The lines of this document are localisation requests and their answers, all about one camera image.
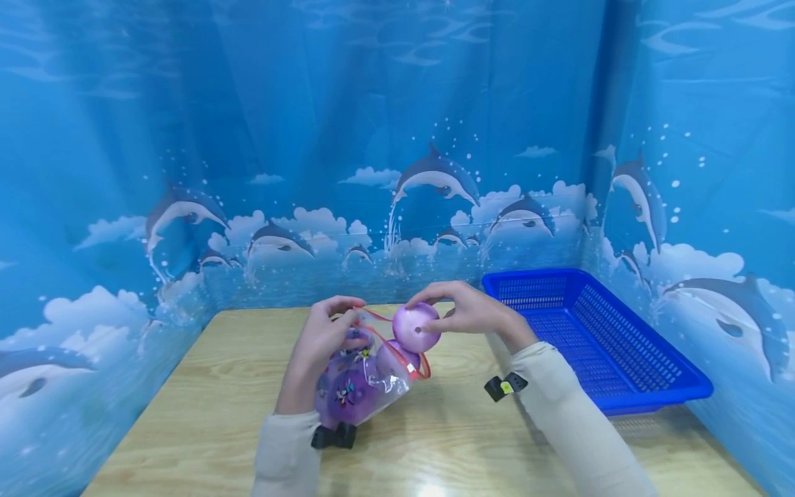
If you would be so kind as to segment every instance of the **hand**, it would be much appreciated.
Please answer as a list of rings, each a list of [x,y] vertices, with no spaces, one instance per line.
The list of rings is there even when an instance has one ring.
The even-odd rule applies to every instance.
[[[538,341],[524,317],[465,282],[431,283],[412,297],[406,307],[411,308],[419,302],[434,305],[446,298],[452,299],[455,307],[442,319],[427,323],[423,327],[424,332],[495,332],[500,335],[511,354]]]
[[[360,298],[338,295],[317,302],[309,309],[281,382],[276,414],[303,414],[314,410],[317,380],[331,355],[346,342],[348,329],[356,321],[355,309],[365,304]],[[332,319],[336,314],[342,316]]]
[[[314,304],[309,308],[290,363],[322,371],[331,354],[342,347],[348,330],[356,322],[356,309],[365,304],[360,298],[340,295]]]

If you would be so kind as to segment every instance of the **white sleeve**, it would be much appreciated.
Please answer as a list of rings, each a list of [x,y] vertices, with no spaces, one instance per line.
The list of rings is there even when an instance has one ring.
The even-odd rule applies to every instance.
[[[265,419],[254,458],[251,497],[315,497],[320,450],[312,447],[312,437],[318,426],[316,411]]]
[[[527,381],[519,400],[574,479],[580,495],[657,495],[649,477],[555,347],[534,344],[511,357]]]

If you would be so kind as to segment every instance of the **clear plastic bag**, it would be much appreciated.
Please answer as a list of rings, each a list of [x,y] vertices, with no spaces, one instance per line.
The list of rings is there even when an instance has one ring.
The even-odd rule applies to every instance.
[[[328,360],[315,391],[320,423],[358,426],[397,401],[412,383],[431,375],[425,354],[392,340],[391,320],[366,309],[348,331],[343,348]]]

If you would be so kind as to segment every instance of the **dolphin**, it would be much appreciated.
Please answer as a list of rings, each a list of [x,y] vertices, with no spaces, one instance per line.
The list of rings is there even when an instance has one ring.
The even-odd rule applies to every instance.
[[[643,166],[642,154],[638,154],[637,160],[624,162],[615,168],[611,189],[616,184],[626,188],[632,195],[635,219],[646,225],[654,249],[660,254],[660,245],[665,241],[665,233],[668,230],[665,207]]]
[[[453,245],[458,245],[460,247],[467,246],[467,243],[463,240],[463,236],[461,236],[458,231],[453,229],[453,227],[446,227],[444,230],[442,230],[436,236],[436,239],[433,240],[433,244],[436,245],[440,240],[451,242]]]
[[[169,185],[160,202],[146,218],[145,236],[148,255],[152,254],[163,239],[158,232],[177,218],[183,218],[193,224],[209,219],[229,228],[227,217],[221,207],[209,195],[192,188]]]
[[[406,196],[406,190],[420,184],[430,184],[437,191],[450,199],[456,195],[467,202],[480,207],[478,186],[472,180],[466,169],[446,158],[431,143],[430,153],[417,162],[411,164],[400,176],[392,198],[392,205]]]
[[[345,259],[347,260],[352,255],[358,255],[360,258],[368,261],[370,264],[373,264],[373,259],[370,257],[370,253],[367,252],[367,249],[362,247],[361,244],[351,247],[351,249],[345,254]]]
[[[298,235],[295,231],[286,230],[278,224],[274,223],[272,219],[265,221],[265,226],[259,228],[254,236],[251,237],[246,256],[251,257],[256,245],[273,245],[278,250],[289,252],[291,250],[298,250],[315,257],[315,250],[312,246]]]
[[[638,277],[638,281],[640,282],[641,286],[651,290],[651,283],[649,280],[643,277],[643,274],[641,273],[641,266],[638,264],[638,260],[635,258],[635,254],[632,252],[632,250],[625,250],[619,254],[619,260],[623,260],[627,267],[629,267],[630,272]]]
[[[729,336],[743,340],[760,355],[770,381],[784,376],[789,364],[789,337],[784,321],[762,296],[756,277],[742,283],[714,278],[678,282],[663,292],[687,293],[719,314],[715,322]]]
[[[0,351],[0,398],[29,397],[54,379],[87,371],[96,371],[93,361],[66,348]]]
[[[494,232],[500,221],[517,218],[525,221],[522,223],[524,226],[534,227],[540,225],[550,236],[555,236],[555,220],[552,218],[552,214],[549,213],[549,209],[539,204],[530,195],[524,195],[521,199],[504,208],[489,227],[489,233]]]
[[[218,264],[228,268],[232,267],[230,259],[227,259],[220,252],[216,252],[212,249],[207,249],[207,252],[205,252],[202,258],[199,259],[199,267],[204,267],[207,264]]]

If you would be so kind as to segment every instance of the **black clip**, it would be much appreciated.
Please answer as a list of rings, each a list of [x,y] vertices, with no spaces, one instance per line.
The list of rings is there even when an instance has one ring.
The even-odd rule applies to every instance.
[[[527,381],[516,373],[508,373],[505,379],[495,376],[483,386],[495,402],[501,401],[509,394],[521,392],[527,386]]]
[[[347,423],[339,423],[337,429],[318,426],[312,435],[312,447],[322,450],[327,447],[353,448],[356,440],[356,427]]]

